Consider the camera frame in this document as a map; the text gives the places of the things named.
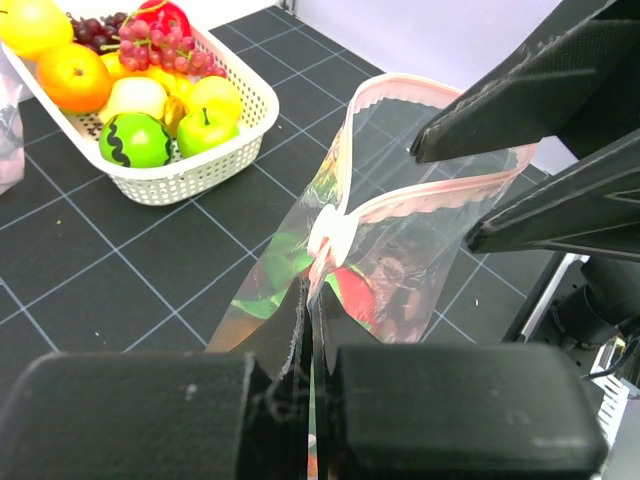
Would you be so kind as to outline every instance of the orange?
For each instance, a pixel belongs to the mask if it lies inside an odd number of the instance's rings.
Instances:
[[[42,52],[36,77],[53,103],[75,114],[102,108],[113,86],[113,78],[100,56],[76,43]]]

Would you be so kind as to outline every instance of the white wall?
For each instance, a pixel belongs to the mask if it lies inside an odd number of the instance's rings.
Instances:
[[[300,18],[385,71],[468,88],[509,55],[560,0],[297,0]],[[545,139],[534,163],[575,161]]]
[[[255,11],[273,5],[275,0],[241,0],[211,1],[211,0],[173,0],[182,7],[189,19],[196,25],[202,25],[205,29],[215,28]],[[56,0],[56,3],[65,12],[71,12],[74,16],[99,17],[101,15],[115,13],[117,11],[129,12],[132,5],[141,4],[143,0],[109,0],[99,2],[96,0]],[[0,72],[9,72],[16,75],[9,64],[4,52],[0,50]],[[33,95],[26,88],[23,89],[22,99]]]

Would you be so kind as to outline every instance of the grapes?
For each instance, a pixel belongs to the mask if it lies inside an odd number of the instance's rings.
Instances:
[[[174,26],[165,34],[159,21],[147,23],[134,19],[124,24],[127,18],[123,12],[102,18],[104,26],[100,25],[99,34],[92,34],[98,29],[95,22],[89,20],[95,19],[76,21],[76,38],[79,43],[86,44],[93,50],[103,50],[102,53],[108,50],[104,48],[105,45],[119,42],[120,63],[131,72],[159,65],[167,72],[192,76],[226,76],[225,70],[216,66],[213,55],[198,51],[195,39],[184,36],[179,27]]]
[[[178,42],[182,40],[182,37],[184,37],[184,34],[182,33],[180,27],[171,27],[171,33],[173,33]]]
[[[177,57],[173,61],[173,65],[176,67],[176,70],[179,72],[186,72],[189,68],[189,60],[184,57]]]
[[[133,31],[131,30],[131,28],[129,27],[120,27],[120,30],[118,30],[118,35],[120,36],[120,40],[135,40],[135,34],[133,33]]]
[[[130,72],[135,72],[140,68],[140,64],[133,57],[125,57],[124,61],[122,62],[122,65],[124,65],[124,68],[126,68]]]
[[[149,52],[149,63],[151,65],[160,65],[162,63],[162,56],[159,52],[151,50]]]
[[[204,65],[205,56],[206,55],[202,52],[194,53],[191,57],[191,65],[199,69],[202,65]]]
[[[135,22],[133,22],[130,28],[135,37],[140,40],[146,39],[151,32],[149,24],[144,20],[136,20]]]
[[[206,67],[204,67],[203,75],[205,77],[209,77],[213,75],[215,71],[216,71],[216,67],[214,67],[213,65],[207,65]]]
[[[163,55],[165,60],[169,60],[169,61],[173,62],[176,59],[176,57],[178,56],[178,52],[173,48],[166,48],[162,52],[162,55]]]
[[[107,45],[108,43],[109,39],[104,35],[96,35],[95,37],[93,37],[93,40],[91,40],[91,45],[96,47],[98,52],[100,51],[100,47],[102,47],[103,45]]]
[[[185,52],[191,52],[196,49],[196,42],[193,37],[184,37],[180,41],[180,49]]]
[[[102,30],[104,31],[104,36],[107,37],[107,40],[109,40],[109,43],[117,42],[117,40],[113,38],[114,36],[118,35],[118,30],[116,29],[116,27],[107,25]]]
[[[169,48],[178,48],[178,46],[180,46],[180,40],[178,40],[178,38],[173,33],[167,33],[167,36],[165,37],[165,43]]]
[[[84,21],[84,26],[89,30],[91,35],[101,35],[102,34],[102,25],[100,24],[100,20],[95,18],[90,18],[89,20]]]
[[[80,20],[73,18],[73,15],[67,13],[71,26],[73,27],[73,41],[80,45],[93,50],[99,55],[104,55],[115,49],[108,48],[108,45],[116,45],[120,43],[118,40],[118,26],[114,23],[114,17],[88,18],[80,17]]]
[[[136,47],[133,51],[133,58],[140,63],[149,62],[149,50],[145,47]]]
[[[122,40],[120,42],[120,52],[124,53],[125,55],[132,54],[134,48],[135,48],[135,45],[131,40]]]
[[[164,44],[164,33],[160,30],[151,30],[149,38],[151,39],[151,43],[156,47],[160,47]]]
[[[75,37],[80,43],[90,43],[93,39],[93,35],[91,35],[91,32],[89,32],[89,30],[84,27],[80,27],[78,30],[76,30]]]

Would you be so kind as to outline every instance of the fruit basket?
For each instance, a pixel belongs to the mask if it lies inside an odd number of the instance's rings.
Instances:
[[[257,73],[207,30],[193,23],[192,29],[198,49],[214,56],[216,65],[227,71],[228,79],[242,95],[240,134],[186,159],[180,156],[173,140],[171,162],[156,168],[127,168],[106,161],[98,147],[102,131],[98,115],[62,113],[36,80],[35,64],[17,57],[4,44],[2,48],[26,86],[92,165],[105,172],[131,200],[160,206],[194,196],[248,167],[258,156],[262,137],[273,126],[279,112],[275,92]]]

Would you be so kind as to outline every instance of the clear plastic bag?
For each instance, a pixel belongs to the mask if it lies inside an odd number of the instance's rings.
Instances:
[[[18,110],[22,85],[0,73],[0,195],[24,177],[24,141]]]
[[[462,236],[535,150],[417,164],[408,147],[457,95],[398,74],[360,86],[316,177],[240,287],[209,350],[228,351],[255,331],[296,276],[310,280],[309,304],[327,282],[381,341],[420,339]]]

